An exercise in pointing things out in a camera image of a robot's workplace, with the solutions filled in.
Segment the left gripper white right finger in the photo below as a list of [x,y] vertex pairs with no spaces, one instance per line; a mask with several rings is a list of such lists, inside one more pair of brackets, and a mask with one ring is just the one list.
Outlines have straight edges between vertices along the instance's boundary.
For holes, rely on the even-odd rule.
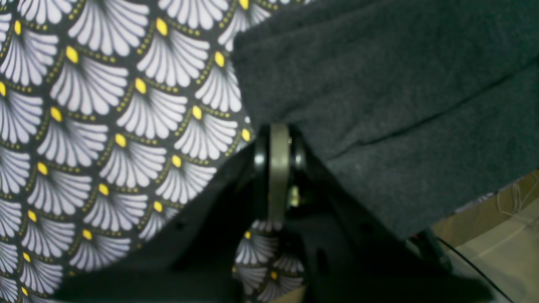
[[269,128],[268,218],[284,223],[289,209],[300,205],[300,174],[306,166],[302,134],[284,123]]

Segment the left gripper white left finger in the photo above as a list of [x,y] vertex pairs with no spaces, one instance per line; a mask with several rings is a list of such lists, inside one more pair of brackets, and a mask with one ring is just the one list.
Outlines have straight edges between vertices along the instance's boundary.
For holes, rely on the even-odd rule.
[[255,219],[267,218],[268,146],[270,127],[261,126],[254,141],[253,210]]

